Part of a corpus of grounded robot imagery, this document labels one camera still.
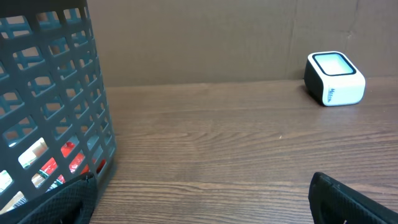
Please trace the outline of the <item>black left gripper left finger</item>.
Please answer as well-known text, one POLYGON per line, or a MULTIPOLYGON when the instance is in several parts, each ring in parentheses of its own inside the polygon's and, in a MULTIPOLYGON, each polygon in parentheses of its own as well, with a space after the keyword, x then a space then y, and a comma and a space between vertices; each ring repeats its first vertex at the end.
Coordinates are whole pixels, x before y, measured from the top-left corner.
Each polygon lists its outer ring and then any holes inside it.
POLYGON ((7 223, 89 223, 96 207, 94 173, 86 172, 1 215, 7 223))

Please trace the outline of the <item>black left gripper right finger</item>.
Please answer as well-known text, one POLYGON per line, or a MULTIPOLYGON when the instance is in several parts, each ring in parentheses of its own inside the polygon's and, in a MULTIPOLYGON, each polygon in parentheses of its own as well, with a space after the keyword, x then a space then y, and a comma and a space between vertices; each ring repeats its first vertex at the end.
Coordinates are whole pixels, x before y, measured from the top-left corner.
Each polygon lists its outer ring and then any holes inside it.
POLYGON ((313 222, 397 223, 397 213, 322 173, 314 173, 308 192, 313 222))

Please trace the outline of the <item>red orange pasta packet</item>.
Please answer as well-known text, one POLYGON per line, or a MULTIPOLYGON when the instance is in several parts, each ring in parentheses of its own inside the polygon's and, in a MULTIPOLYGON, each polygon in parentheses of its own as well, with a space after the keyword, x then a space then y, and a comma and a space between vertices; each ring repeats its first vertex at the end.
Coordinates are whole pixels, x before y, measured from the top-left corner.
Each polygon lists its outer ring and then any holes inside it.
MULTIPOLYGON (((75 148, 75 144, 71 141, 68 141, 64 144, 64 146, 61 148, 61 152, 63 154, 64 157, 67 157, 72 150, 75 148)), ((75 158, 71 161, 71 163, 69 164, 69 170, 71 173, 74 173, 77 168, 82 164, 83 160, 84 160, 85 156, 82 153, 82 151, 80 151, 75 158)), ((101 163, 99 164, 99 166, 96 169, 96 173, 98 174, 102 168, 104 167, 104 165, 106 164, 106 160, 103 159, 101 161, 101 163)), ((50 174, 52 174, 54 172, 54 170, 57 168, 57 163, 55 162, 54 158, 51 158, 49 161, 47 161, 42 168, 38 171, 38 176, 40 176, 42 178, 42 180, 45 180, 46 178, 49 177, 50 174)), ((55 181, 53 182, 53 184, 50 186, 49 190, 52 190, 56 187, 58 187, 59 185, 62 185, 65 183, 65 178, 63 177, 63 175, 59 175, 55 181)))

